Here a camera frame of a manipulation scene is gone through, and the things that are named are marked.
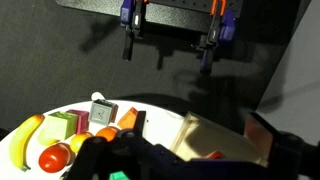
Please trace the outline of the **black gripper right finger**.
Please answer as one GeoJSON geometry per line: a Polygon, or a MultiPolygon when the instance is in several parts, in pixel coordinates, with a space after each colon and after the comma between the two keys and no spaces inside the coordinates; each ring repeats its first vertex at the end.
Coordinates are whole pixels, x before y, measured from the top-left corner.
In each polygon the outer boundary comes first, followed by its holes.
{"type": "Polygon", "coordinates": [[[248,115],[248,139],[267,167],[268,180],[320,180],[320,142],[312,145],[298,135],[279,131],[255,112],[248,115]]]}

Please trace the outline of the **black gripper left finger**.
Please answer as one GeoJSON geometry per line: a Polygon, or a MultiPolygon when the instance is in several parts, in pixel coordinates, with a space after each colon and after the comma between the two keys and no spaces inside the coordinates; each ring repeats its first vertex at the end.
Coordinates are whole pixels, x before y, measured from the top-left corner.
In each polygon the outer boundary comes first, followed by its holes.
{"type": "Polygon", "coordinates": [[[66,180],[109,180],[102,164],[102,153],[107,141],[101,137],[86,139],[70,168],[66,180]]]}

